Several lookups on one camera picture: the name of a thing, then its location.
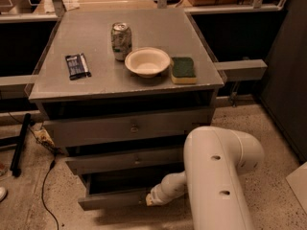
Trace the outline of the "yellow white gripper body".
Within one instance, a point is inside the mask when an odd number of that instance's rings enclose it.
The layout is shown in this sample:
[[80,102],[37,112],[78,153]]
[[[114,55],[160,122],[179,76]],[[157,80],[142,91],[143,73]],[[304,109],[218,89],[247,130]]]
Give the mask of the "yellow white gripper body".
[[149,206],[149,207],[154,206],[151,194],[146,195],[146,205]]

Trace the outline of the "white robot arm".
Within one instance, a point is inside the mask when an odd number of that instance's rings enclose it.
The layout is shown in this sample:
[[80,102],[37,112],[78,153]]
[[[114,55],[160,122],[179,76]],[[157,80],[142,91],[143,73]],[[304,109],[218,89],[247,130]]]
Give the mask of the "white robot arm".
[[264,160],[252,135],[214,126],[191,131],[183,148],[184,171],[170,173],[146,196],[149,206],[189,195],[194,230],[255,230],[239,176]]

